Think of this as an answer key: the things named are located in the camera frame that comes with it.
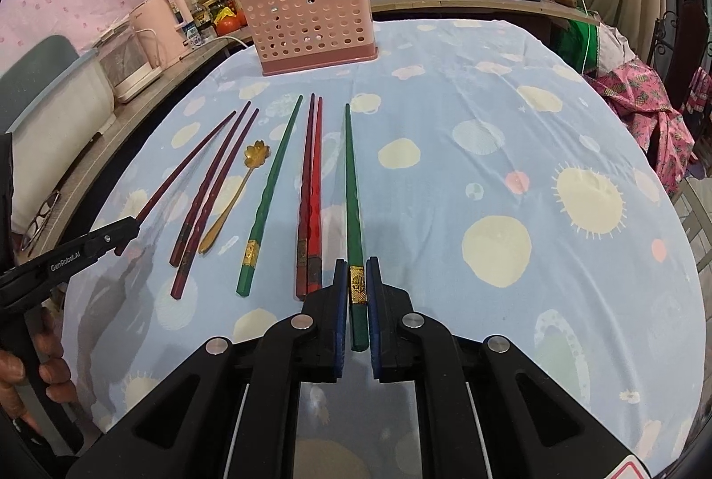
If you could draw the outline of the white dish rack bin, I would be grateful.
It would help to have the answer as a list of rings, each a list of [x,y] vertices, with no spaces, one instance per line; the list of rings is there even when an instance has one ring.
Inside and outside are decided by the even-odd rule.
[[[1,130],[12,135],[13,232],[29,228],[113,110],[98,53],[78,53],[63,35],[41,40],[1,76]]]

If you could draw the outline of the eyeglasses on counter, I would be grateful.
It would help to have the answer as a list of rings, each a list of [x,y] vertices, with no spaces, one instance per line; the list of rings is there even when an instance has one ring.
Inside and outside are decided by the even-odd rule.
[[[61,198],[61,191],[54,190],[44,203],[41,204],[39,210],[37,210],[35,217],[32,219],[32,222],[30,222],[22,239],[20,239],[19,251],[22,254],[29,255],[32,249],[35,248],[41,233],[44,232],[44,228],[47,226],[47,222],[54,208],[56,208],[59,198]]]

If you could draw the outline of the green chopstick gold band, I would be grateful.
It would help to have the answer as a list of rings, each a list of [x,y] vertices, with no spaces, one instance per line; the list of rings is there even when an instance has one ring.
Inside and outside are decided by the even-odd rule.
[[[366,278],[364,277],[360,207],[358,206],[354,135],[351,110],[346,104],[345,118],[345,192],[346,242],[348,243],[351,349],[361,353],[369,346]]]

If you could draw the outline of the gold flower spoon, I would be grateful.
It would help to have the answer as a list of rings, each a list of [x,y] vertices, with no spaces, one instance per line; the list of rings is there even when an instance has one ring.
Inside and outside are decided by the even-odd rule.
[[[221,211],[220,216],[217,217],[217,220],[206,232],[205,237],[202,239],[202,241],[200,241],[200,244],[198,246],[199,254],[206,254],[207,251],[212,248],[212,245],[214,245],[216,239],[222,231],[224,224],[228,220],[229,215],[231,215],[234,205],[237,204],[237,201],[243,194],[245,186],[249,182],[252,173],[259,167],[262,167],[263,164],[267,162],[269,155],[270,147],[265,142],[263,142],[263,140],[256,140],[254,144],[246,147],[244,159],[246,174],[241,180],[241,183],[238,188],[233,193],[231,200],[229,200],[228,204]]]

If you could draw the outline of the condiment bottles group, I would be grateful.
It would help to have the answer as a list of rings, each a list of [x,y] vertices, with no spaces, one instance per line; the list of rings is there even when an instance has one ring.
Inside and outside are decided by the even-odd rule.
[[[186,0],[193,22],[205,40],[218,38],[215,21],[218,15],[237,14],[232,0]]]

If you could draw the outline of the pink perforated utensil basket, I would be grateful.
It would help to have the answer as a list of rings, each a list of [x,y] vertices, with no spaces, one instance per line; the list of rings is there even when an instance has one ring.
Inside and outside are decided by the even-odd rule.
[[[371,0],[239,0],[262,74],[378,57]]]

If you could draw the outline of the red tomatoes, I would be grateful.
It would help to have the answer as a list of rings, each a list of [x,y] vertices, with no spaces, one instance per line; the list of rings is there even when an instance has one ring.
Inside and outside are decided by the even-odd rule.
[[[246,26],[246,18],[242,11],[237,14],[218,15],[215,21],[216,33],[219,37],[233,33]]]

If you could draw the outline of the pink electric kettle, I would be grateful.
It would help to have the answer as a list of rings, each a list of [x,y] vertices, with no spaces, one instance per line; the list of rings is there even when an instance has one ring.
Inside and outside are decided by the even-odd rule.
[[[190,53],[183,27],[192,21],[187,0],[145,0],[129,14],[153,68],[168,69]]]

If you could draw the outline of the pink floral fabric pile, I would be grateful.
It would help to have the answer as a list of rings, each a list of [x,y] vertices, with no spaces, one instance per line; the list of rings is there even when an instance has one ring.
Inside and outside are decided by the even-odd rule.
[[[588,84],[634,137],[668,196],[674,195],[693,154],[694,138],[673,108],[658,73],[634,58]]]

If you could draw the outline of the blue spotted tablecloth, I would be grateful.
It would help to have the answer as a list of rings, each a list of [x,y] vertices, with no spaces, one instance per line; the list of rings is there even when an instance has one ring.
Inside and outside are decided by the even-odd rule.
[[[509,338],[652,473],[676,460],[700,402],[704,299],[664,187],[576,72],[504,22],[375,28],[375,61],[266,77],[232,55],[153,130],[99,212],[122,219],[221,118],[251,103],[249,141],[275,157],[303,97],[251,292],[235,292],[268,171],[170,295],[175,237],[107,255],[71,281],[63,343],[82,406],[106,430],[203,341],[247,341],[298,312],[300,179],[310,96],[324,98],[322,259],[346,254],[345,105],[363,250],[418,312],[480,341]]]

